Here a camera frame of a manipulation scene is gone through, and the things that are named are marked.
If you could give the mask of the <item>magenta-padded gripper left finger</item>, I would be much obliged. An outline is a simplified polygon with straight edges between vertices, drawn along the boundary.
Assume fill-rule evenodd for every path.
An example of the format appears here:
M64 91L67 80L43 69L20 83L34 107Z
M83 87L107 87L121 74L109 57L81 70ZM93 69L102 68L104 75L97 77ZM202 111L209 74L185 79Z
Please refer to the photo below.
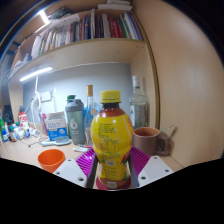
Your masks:
M95 182L98 160L94 150L84 152L76 159L66 159L55 171L54 175L84 188L92 188Z

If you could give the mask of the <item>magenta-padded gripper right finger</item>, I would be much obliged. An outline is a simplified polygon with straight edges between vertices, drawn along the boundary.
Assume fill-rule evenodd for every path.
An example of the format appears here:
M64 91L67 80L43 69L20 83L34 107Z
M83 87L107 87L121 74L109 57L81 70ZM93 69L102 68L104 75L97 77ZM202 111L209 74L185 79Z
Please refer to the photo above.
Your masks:
M135 147L131 147L128 163L134 188L146 186L173 173L159 156L149 156Z

